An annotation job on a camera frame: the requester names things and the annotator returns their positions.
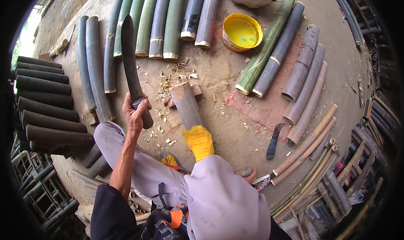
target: yellow plastic container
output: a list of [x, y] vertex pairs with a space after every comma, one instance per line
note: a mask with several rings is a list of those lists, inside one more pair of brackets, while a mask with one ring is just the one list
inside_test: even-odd
[[233, 13], [223, 22], [222, 40], [231, 51], [247, 51], [261, 43], [262, 30], [255, 19]]

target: gray pants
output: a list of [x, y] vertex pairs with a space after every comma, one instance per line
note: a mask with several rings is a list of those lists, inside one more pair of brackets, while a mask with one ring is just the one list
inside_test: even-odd
[[[114, 168], [125, 132], [115, 123], [102, 122], [95, 129], [94, 139]], [[183, 175], [137, 145], [131, 187], [150, 197], [156, 205], [162, 205], [158, 194], [161, 182], [167, 206], [188, 204], [190, 239], [269, 239], [271, 218], [265, 196], [235, 175], [220, 156], [207, 156], [195, 163], [191, 175]]]

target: concrete floor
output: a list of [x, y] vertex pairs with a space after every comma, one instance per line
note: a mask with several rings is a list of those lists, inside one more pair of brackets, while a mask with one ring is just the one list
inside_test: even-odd
[[[78, 0], [56, 0], [54, 2], [54, 6], [51, 6], [40, 24], [34, 57], [48, 52], [57, 43], [57, 40], [68, 37], [76, 24], [66, 56], [64, 54], [59, 55], [54, 62], [63, 65], [65, 74], [70, 79], [74, 108], [81, 115], [81, 122], [87, 126], [90, 132], [94, 132], [94, 126], [89, 125], [90, 114], [84, 101], [78, 70], [77, 24], [78, 19], [83, 15], [98, 16], [101, 57], [103, 59], [105, 36], [114, 0], [80, 1], [82, 1], [82, 4], [78, 3]], [[320, 28], [319, 42], [326, 47], [324, 60], [328, 63], [325, 88], [316, 110], [318, 116], [313, 117], [307, 130], [311, 132], [314, 129], [332, 104], [338, 105], [338, 111], [335, 114], [336, 124], [331, 131], [332, 136], [335, 137], [340, 147], [341, 155], [346, 155], [348, 146], [351, 143], [351, 128], [359, 122], [362, 113], [359, 107], [359, 97], [351, 89], [349, 83], [357, 89], [356, 81], [361, 77], [365, 78], [366, 85], [368, 76], [366, 74], [367, 60], [366, 57], [361, 57], [361, 53], [356, 48], [348, 23], [342, 18], [336, 0], [296, 1], [302, 1], [305, 4], [306, 8], [303, 15], [307, 19], [301, 20], [297, 34], [304, 36], [309, 23], [317, 25]], [[222, 24], [227, 15], [231, 13], [249, 15], [259, 21], [265, 32], [280, 4], [280, 2], [272, 1], [269, 5], [261, 8], [249, 9], [244, 5], [236, 5], [231, 0], [219, 0], [213, 43], [210, 49], [199, 49], [194, 47], [193, 42], [181, 41], [178, 61], [137, 59], [142, 89], [151, 99], [154, 109], [151, 110], [154, 117], [154, 126], [150, 130], [144, 130], [139, 138], [139, 144], [142, 147], [153, 152], [155, 157], [162, 151], [170, 151], [179, 158], [184, 167], [192, 170], [195, 159], [187, 151], [187, 144], [182, 137], [184, 126], [177, 110], [168, 109], [164, 107], [161, 101], [155, 101], [158, 98], [158, 85], [164, 81], [164, 78], [159, 76], [160, 73], [163, 71], [164, 75], [171, 75], [171, 78], [182, 74], [181, 71], [171, 71], [167, 68], [167, 64], [177, 63], [188, 57], [187, 65], [192, 66], [199, 76], [199, 79], [191, 78], [190, 82], [199, 84], [202, 90], [202, 97], [198, 104], [207, 129], [213, 136], [217, 154], [227, 160], [234, 170], [244, 167], [252, 169], [256, 167], [257, 177], [270, 173], [274, 167], [285, 159], [286, 154], [294, 147], [290, 148], [286, 143], [278, 142], [274, 159], [267, 161], [265, 152], [270, 137], [267, 134], [262, 135], [262, 132], [255, 135], [255, 127], [250, 127], [247, 131], [243, 123], [243, 115], [225, 103], [225, 98], [238, 80], [240, 71], [247, 66], [245, 59], [251, 57], [254, 50], [235, 53], [228, 50], [221, 41]], [[122, 62], [118, 61], [117, 64], [118, 88], [116, 93], [108, 95], [108, 98], [116, 114], [114, 122], [125, 129], [126, 125], [121, 108], [128, 86]], [[171, 79], [171, 84], [175, 85], [176, 83], [176, 80]], [[368, 96], [370, 90], [367, 86], [365, 86], [365, 91], [365, 96]], [[216, 103], [212, 101], [213, 94], [217, 96]], [[167, 118], [166, 122], [158, 117], [157, 110]], [[158, 126], [164, 129], [164, 133], [161, 134], [157, 131]], [[150, 137], [152, 130], [155, 132], [153, 135], [157, 135], [156, 137]], [[166, 145], [165, 140], [167, 138], [177, 140], [177, 142], [172, 146]], [[68, 191], [80, 203], [92, 203], [92, 199], [88, 197], [90, 190], [83, 187], [83, 184], [75, 176], [70, 176], [70, 168], [78, 169], [83, 173], [87, 172], [81, 165], [82, 157], [83, 155], [80, 153], [75, 154], [68, 160], [54, 156], [54, 165]], [[267, 197], [270, 207], [277, 204], [301, 181], [308, 169], [310, 169], [311, 164], [311, 161], [307, 159], [283, 183], [276, 187], [269, 186], [261, 191]], [[109, 176], [109, 174], [103, 176], [103, 180], [108, 181]]]

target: sandal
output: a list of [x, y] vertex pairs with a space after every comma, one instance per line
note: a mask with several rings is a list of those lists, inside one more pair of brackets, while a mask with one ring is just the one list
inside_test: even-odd
[[[167, 163], [167, 156], [169, 156], [169, 155], [171, 155], [171, 156], [175, 159], [175, 161], [177, 162], [178, 166], [170, 165], [169, 163]], [[169, 153], [169, 152], [162, 152], [162, 153], [160, 153], [160, 155], [159, 155], [159, 157], [158, 157], [158, 161], [161, 162], [161, 159], [162, 159], [162, 158], [165, 158], [165, 159], [166, 159], [165, 165], [166, 165], [167, 167], [171, 167], [171, 168], [174, 168], [174, 169], [176, 169], [176, 170], [178, 170], [178, 171], [182, 171], [183, 174], [191, 174], [188, 170], [186, 170], [186, 169], [181, 165], [181, 163], [179, 162], [179, 160], [178, 160], [173, 154], [171, 154], [171, 153]]]

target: hand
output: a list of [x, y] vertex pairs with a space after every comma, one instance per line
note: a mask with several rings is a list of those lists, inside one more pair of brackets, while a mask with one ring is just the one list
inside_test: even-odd
[[255, 178], [256, 178], [256, 169], [254, 169], [254, 172], [252, 172], [249, 176], [245, 177], [244, 180], [248, 182], [250, 185], [252, 185], [253, 182], [255, 181]]
[[144, 94], [145, 99], [139, 104], [137, 110], [132, 108], [132, 98], [128, 92], [125, 96], [122, 112], [125, 114], [126, 125], [128, 128], [128, 136], [139, 136], [143, 128], [142, 114], [146, 109], [151, 110], [152, 105], [149, 102], [149, 97]]

